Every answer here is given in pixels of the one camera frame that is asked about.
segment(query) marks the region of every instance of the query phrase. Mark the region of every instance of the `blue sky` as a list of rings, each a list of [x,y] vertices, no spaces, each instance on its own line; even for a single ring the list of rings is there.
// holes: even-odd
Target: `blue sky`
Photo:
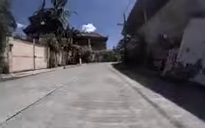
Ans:
[[[17,23],[28,25],[28,17],[41,3],[42,0],[13,0],[12,13]],[[78,13],[70,17],[71,26],[80,30],[83,25],[93,27],[91,31],[109,37],[107,47],[112,48],[122,37],[122,26],[117,26],[117,23],[123,22],[123,12],[128,15],[134,3],[135,0],[69,0],[66,7]],[[47,0],[46,6],[51,6],[50,0]]]

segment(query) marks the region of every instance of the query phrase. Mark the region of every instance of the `street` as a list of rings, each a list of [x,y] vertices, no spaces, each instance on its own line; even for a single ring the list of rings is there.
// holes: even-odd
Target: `street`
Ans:
[[[187,127],[165,117],[128,81],[104,63],[1,82],[0,128]],[[194,128],[205,128],[195,122]]]

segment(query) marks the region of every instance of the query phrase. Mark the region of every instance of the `cloud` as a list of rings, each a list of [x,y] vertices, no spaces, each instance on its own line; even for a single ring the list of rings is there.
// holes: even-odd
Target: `cloud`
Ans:
[[[94,32],[96,29],[97,28],[92,23],[84,24],[82,26],[84,32]]]
[[[17,24],[17,28],[24,28],[25,25],[21,24],[21,23],[16,23]]]

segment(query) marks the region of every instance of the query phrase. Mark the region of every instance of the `building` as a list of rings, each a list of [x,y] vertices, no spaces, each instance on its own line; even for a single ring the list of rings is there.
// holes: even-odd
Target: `building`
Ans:
[[[146,61],[150,59],[151,65],[160,67],[168,50],[173,45],[180,45],[189,21],[199,17],[205,17],[205,0],[138,0],[125,30],[134,40],[144,38],[149,56]],[[142,42],[130,41],[129,45],[135,43]]]
[[[92,51],[106,50],[108,37],[96,32],[80,32],[73,38],[73,43],[81,47],[89,48]]]

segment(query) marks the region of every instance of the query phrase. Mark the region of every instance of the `wall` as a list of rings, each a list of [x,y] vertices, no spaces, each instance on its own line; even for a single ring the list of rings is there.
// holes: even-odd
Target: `wall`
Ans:
[[[47,68],[47,48],[9,37],[10,72]]]
[[[138,29],[149,44],[156,43],[160,34],[181,37],[193,17],[205,16],[205,0],[170,0],[147,24]]]
[[[192,81],[205,85],[205,18],[193,19],[185,29],[178,59],[183,65],[202,60],[202,68]]]

